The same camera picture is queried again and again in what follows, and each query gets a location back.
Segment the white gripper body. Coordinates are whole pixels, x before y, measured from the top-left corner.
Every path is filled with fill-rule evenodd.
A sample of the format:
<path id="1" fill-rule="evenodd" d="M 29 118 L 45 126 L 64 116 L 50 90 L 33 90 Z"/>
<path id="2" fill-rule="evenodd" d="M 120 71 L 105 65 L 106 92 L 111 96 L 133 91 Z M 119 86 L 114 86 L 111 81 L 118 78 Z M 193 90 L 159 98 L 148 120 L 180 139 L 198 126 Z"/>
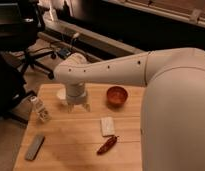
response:
<path id="1" fill-rule="evenodd" d="M 84 83 L 68 84 L 66 89 L 66 101 L 72 105 L 80 105 L 87 102 L 88 93 Z"/>

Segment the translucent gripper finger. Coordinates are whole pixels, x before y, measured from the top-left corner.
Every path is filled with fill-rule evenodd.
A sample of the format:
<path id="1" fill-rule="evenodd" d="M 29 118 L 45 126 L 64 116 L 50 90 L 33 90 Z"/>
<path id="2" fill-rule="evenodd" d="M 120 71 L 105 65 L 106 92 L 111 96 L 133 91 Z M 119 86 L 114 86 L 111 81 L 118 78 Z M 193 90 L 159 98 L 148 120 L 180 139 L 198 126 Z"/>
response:
<path id="1" fill-rule="evenodd" d="M 71 113 L 71 111 L 73 110 L 73 107 L 74 107 L 74 105 L 72 105 L 72 104 L 68 104 L 68 105 L 67 105 L 67 111 L 68 111 L 68 113 Z"/>
<path id="2" fill-rule="evenodd" d="M 85 109 L 86 111 L 90 112 L 90 110 L 91 110 L 91 109 L 90 109 L 90 104 L 84 103 L 82 106 L 84 107 L 84 109 Z"/>

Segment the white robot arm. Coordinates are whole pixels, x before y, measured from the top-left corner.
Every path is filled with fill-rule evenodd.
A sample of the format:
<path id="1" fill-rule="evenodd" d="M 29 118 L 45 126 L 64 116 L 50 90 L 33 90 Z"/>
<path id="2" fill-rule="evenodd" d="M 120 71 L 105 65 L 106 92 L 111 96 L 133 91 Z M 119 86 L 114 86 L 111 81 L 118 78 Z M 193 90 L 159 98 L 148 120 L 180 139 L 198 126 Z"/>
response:
<path id="1" fill-rule="evenodd" d="M 156 50 L 97 63 L 74 53 L 54 75 L 71 105 L 84 102 L 87 83 L 143 87 L 143 171 L 205 171 L 204 50 Z"/>

